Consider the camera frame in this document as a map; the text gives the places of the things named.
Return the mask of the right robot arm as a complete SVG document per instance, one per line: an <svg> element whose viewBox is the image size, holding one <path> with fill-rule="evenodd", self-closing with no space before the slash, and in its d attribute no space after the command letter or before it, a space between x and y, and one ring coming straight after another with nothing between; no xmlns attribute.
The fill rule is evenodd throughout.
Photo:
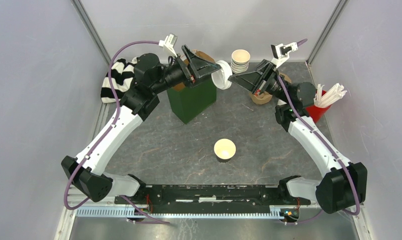
<svg viewBox="0 0 402 240"><path fill-rule="evenodd" d="M304 148L321 173L321 180L299 175L279 182L277 196L284 204L296 198L317 202L328 213L344 211L358 215L367 190L367 168L353 163L321 133L307 107L314 103L316 88L311 82L290 83L283 79L275 64L262 60L253 71L238 73L228 80L249 92L269 93L284 102L275 107L278 124Z"/></svg>

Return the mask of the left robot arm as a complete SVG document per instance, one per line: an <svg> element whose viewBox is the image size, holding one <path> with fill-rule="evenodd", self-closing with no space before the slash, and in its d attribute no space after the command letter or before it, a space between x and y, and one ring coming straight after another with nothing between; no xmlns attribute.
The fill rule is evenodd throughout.
<svg viewBox="0 0 402 240"><path fill-rule="evenodd" d="M180 83L195 87L207 80L221 66L194 54L186 45L182 51L188 63L179 55L169 65L160 63L159 57L146 53L138 57L134 67L134 85L118 103L114 115L95 139L77 156L65 156L61 166L68 178L67 186L74 186L93 202L107 196L127 196L134 204L145 200L146 190L140 181L130 175L105 172L108 162L124 140L159 104L158 94Z"/></svg>

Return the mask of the single paper coffee cup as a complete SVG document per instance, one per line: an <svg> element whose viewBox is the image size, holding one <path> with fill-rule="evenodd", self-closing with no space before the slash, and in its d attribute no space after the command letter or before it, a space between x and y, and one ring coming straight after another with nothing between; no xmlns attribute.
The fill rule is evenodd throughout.
<svg viewBox="0 0 402 240"><path fill-rule="evenodd" d="M220 163L230 161L236 153L236 145L233 141L227 138L222 138L214 144L214 154Z"/></svg>

